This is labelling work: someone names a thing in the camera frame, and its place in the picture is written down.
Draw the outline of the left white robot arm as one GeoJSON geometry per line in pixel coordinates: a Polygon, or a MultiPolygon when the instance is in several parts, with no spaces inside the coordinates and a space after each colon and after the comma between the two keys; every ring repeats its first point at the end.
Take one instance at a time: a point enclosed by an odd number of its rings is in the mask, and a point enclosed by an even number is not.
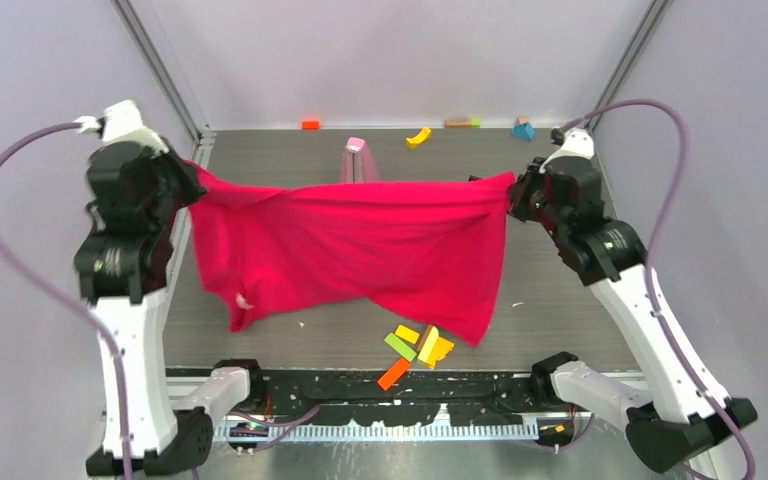
{"type": "Polygon", "coordinates": [[[178,212],[204,194],[194,166],[164,145],[118,141],[93,152],[86,173],[93,225],[74,267],[100,327],[105,432],[86,460],[92,477],[168,476],[202,465],[232,410],[258,412],[266,382],[254,360],[218,362],[179,402],[168,394],[161,310],[178,212]]]}

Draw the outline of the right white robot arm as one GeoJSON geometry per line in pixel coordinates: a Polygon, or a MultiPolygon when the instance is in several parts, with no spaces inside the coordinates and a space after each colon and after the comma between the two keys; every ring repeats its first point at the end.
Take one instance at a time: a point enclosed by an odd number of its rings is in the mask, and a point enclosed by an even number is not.
{"type": "Polygon", "coordinates": [[[537,157],[509,189],[510,214],[539,223],[563,263],[615,321],[647,383],[609,378],[569,352],[532,366],[534,403],[582,407],[621,430],[638,459],[664,473],[721,444],[758,419],[706,368],[671,312],[646,249],[629,224],[605,214],[600,172],[578,156],[537,157]]]}

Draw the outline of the red cloth garment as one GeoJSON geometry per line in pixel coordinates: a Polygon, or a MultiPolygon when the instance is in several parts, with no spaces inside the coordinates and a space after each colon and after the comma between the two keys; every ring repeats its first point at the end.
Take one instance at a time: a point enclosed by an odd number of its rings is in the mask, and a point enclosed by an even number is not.
{"type": "Polygon", "coordinates": [[[206,170],[190,209],[203,288],[239,332],[269,316],[366,298],[477,345],[494,316],[512,172],[473,181],[277,188],[206,170]]]}

